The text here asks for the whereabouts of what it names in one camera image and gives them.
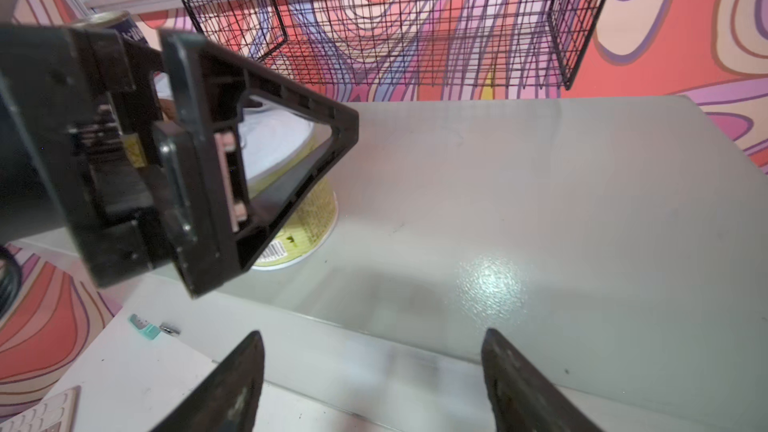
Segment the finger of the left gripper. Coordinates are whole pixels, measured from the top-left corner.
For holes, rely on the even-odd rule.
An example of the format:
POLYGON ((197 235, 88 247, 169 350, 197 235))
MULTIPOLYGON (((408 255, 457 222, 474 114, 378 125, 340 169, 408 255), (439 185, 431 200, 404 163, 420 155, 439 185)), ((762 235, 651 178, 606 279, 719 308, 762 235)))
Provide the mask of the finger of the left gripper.
POLYGON ((165 227, 199 297, 252 268, 356 145, 359 115, 199 34, 160 39, 177 113, 157 125, 165 227))

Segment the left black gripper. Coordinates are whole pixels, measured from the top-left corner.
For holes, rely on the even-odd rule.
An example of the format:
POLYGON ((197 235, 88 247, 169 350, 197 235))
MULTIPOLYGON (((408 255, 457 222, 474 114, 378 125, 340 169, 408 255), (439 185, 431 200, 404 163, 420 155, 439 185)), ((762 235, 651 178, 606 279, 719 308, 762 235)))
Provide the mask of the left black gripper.
POLYGON ((170 263, 153 197, 160 53, 108 29, 1 28, 1 239, 65 229, 110 287, 170 263))

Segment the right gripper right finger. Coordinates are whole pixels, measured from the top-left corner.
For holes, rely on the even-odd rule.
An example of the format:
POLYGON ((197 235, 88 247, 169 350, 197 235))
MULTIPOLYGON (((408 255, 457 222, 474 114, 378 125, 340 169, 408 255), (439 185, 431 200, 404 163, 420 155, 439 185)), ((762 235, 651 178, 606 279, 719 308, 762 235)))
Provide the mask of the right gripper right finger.
POLYGON ((494 328, 485 333, 481 363, 498 431, 601 431, 494 328))

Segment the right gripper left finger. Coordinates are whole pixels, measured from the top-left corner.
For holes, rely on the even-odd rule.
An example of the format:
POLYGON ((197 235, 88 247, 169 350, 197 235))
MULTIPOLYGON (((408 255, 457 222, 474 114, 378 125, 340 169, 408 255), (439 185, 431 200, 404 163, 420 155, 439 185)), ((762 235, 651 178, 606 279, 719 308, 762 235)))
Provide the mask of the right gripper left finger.
POLYGON ((252 431, 264 369, 263 339, 252 331, 153 432, 252 431))

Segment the green label can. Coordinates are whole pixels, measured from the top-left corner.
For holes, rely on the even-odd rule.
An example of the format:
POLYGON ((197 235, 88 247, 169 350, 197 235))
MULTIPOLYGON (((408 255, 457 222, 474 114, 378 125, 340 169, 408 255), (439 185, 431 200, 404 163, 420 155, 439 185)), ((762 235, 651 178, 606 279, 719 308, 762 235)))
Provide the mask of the green label can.
POLYGON ((242 111, 238 134, 249 197, 281 212, 281 228, 254 262, 255 269, 277 270, 304 260, 336 225, 335 192, 325 177, 309 177, 320 127, 276 105, 242 111))

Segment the dark blue tin can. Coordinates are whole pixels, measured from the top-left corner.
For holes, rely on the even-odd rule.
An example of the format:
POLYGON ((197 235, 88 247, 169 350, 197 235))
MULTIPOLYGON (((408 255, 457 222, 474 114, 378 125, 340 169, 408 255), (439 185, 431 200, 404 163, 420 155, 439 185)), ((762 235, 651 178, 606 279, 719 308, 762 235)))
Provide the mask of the dark blue tin can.
POLYGON ((99 12, 72 22, 70 26, 82 30, 113 30, 133 42, 149 45, 145 35, 127 11, 99 12))

